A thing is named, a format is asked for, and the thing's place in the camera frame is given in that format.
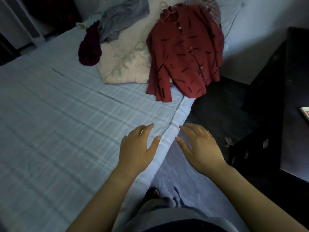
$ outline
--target gray cloth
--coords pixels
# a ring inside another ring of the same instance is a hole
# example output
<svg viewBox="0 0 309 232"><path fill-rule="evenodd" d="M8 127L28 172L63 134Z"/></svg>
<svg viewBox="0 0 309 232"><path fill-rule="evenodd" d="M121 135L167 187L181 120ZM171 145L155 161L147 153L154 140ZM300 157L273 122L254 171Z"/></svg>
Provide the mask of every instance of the gray cloth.
<svg viewBox="0 0 309 232"><path fill-rule="evenodd" d="M100 43L117 40L120 31L149 15L148 0L127 0L105 11L98 25Z"/></svg>
<svg viewBox="0 0 309 232"><path fill-rule="evenodd" d="M173 201L167 197L147 201L136 216L126 224L124 232L143 232L155 226L188 219L203 220L220 226L227 232L238 232L226 219L208 217L197 208L175 208Z"/></svg>

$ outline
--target bed sheet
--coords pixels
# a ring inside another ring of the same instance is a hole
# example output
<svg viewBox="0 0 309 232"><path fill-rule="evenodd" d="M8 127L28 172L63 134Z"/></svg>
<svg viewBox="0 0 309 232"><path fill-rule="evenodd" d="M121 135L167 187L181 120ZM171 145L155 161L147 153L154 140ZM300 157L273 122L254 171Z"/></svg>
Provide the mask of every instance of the bed sheet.
<svg viewBox="0 0 309 232"><path fill-rule="evenodd" d="M163 162L194 99L146 95L147 84L104 84L78 61L74 28L0 67L0 218L9 231L65 231L118 162L124 135L154 123L160 145L127 194L119 231Z"/></svg>

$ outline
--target pile of clothes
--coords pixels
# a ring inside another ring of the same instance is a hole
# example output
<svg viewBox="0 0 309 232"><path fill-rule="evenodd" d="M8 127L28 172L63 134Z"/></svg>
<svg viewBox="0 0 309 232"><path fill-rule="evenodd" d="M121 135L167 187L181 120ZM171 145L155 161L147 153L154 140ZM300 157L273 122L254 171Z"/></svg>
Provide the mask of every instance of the pile of clothes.
<svg viewBox="0 0 309 232"><path fill-rule="evenodd" d="M87 29L79 60L105 83L149 83L157 101L172 101L171 86L197 98L219 81L220 24L215 0L128 0Z"/></svg>

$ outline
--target person's right hand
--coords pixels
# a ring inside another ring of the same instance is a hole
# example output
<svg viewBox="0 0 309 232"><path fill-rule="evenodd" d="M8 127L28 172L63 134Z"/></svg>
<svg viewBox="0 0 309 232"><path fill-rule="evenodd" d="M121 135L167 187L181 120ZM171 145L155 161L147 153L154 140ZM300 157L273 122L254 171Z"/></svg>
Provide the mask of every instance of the person's right hand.
<svg viewBox="0 0 309 232"><path fill-rule="evenodd" d="M196 171L210 178L227 166L215 139L206 129L195 124L179 127L189 137L192 149L180 137L176 141Z"/></svg>

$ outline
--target person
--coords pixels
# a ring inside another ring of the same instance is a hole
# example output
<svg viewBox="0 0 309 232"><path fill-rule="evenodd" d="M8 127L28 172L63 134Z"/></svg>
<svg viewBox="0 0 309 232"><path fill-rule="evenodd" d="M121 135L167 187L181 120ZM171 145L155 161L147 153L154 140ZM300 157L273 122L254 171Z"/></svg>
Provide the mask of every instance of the person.
<svg viewBox="0 0 309 232"><path fill-rule="evenodd" d="M109 232L135 178L152 161L160 142L149 149L147 140L154 124L139 126L121 141L119 162L109 178L87 204L67 232ZM180 129L192 148L180 137L176 141L186 159L200 174L211 179L227 196L250 231L308 231L280 207L253 187L236 169L226 164L212 135L202 126L186 124ZM193 208L174 208L168 200L150 199L129 221L124 231L237 231L228 221L208 218Z"/></svg>

